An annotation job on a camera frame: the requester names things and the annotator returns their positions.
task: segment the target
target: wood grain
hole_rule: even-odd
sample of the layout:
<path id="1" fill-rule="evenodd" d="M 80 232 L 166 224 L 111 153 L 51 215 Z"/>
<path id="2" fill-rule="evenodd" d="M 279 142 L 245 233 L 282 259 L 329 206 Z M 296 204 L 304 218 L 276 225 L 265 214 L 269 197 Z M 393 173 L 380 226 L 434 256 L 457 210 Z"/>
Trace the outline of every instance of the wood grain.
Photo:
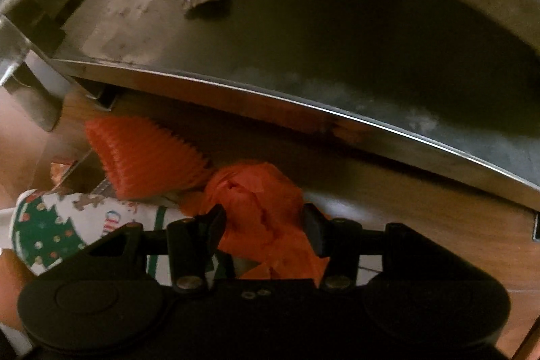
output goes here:
<path id="1" fill-rule="evenodd" d="M 218 166 L 240 159 L 272 162 L 325 212 L 372 229 L 403 222 L 487 271 L 505 285 L 512 300 L 498 343 L 508 357 L 540 315 L 540 244 L 531 239 L 534 215 L 529 209 L 311 136 L 167 98 L 126 91 L 113 114 L 153 117 Z M 84 121 L 106 115 L 81 94 L 70 94 L 45 146 L 37 179 L 48 172 L 53 155 L 86 151 Z"/>

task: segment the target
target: orange crumpled paper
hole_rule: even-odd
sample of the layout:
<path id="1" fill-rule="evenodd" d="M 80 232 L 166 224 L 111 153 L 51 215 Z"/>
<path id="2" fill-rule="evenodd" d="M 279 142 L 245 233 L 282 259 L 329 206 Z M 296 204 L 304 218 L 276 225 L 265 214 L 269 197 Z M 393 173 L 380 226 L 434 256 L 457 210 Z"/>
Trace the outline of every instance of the orange crumpled paper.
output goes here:
<path id="1" fill-rule="evenodd" d="M 318 285 L 327 258 L 318 258 L 303 232 L 302 190 L 270 163 L 222 168 L 205 189 L 201 212 L 220 203 L 227 228 L 219 249 L 259 266 L 242 279 L 305 279 Z"/>

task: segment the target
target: green christmas tree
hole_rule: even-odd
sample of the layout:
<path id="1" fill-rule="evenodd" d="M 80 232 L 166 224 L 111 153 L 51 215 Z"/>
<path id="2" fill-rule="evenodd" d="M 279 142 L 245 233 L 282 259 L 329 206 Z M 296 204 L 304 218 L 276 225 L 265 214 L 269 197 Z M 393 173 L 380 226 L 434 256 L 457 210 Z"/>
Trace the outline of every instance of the green christmas tree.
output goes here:
<path id="1" fill-rule="evenodd" d="M 40 264 L 45 268 L 86 246 L 71 219 L 64 222 L 54 206 L 47 209 L 41 197 L 21 204 L 13 225 L 13 243 L 28 266 Z"/>

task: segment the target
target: bolt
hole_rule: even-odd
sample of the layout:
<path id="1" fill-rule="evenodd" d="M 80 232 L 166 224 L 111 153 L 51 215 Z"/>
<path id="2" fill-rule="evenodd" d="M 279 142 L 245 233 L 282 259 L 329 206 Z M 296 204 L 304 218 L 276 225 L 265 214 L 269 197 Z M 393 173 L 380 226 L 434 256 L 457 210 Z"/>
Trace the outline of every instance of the bolt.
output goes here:
<path id="1" fill-rule="evenodd" d="M 255 299 L 257 297 L 257 295 L 253 292 L 242 292 L 241 296 L 244 299 Z"/>
<path id="2" fill-rule="evenodd" d="M 176 286 L 182 290 L 195 290 L 203 284 L 203 280 L 198 276 L 182 276 L 176 280 Z"/>
<path id="3" fill-rule="evenodd" d="M 330 290 L 345 290 L 351 285 L 351 280 L 344 275 L 329 276 L 325 279 L 325 286 Z"/>

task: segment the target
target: orange object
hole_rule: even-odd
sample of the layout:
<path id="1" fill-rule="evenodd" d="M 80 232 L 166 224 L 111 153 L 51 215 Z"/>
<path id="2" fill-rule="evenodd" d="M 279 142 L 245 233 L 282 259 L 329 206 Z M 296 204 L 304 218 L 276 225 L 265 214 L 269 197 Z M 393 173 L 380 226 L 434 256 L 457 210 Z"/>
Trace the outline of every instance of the orange object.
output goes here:
<path id="1" fill-rule="evenodd" d="M 86 136 L 119 199 L 195 188 L 212 174 L 201 153 L 148 118 L 113 116 L 88 121 Z"/>
<path id="2" fill-rule="evenodd" d="M 222 168 L 205 189 L 201 211 L 220 203 L 227 229 L 219 249 L 261 263 L 243 279 L 322 279 L 327 259 L 318 258 L 304 234 L 302 190 L 269 163 Z"/>
<path id="3" fill-rule="evenodd" d="M 17 315 L 17 300 L 23 287 L 34 275 L 11 249 L 2 249 L 0 254 L 0 323 L 22 331 Z"/>

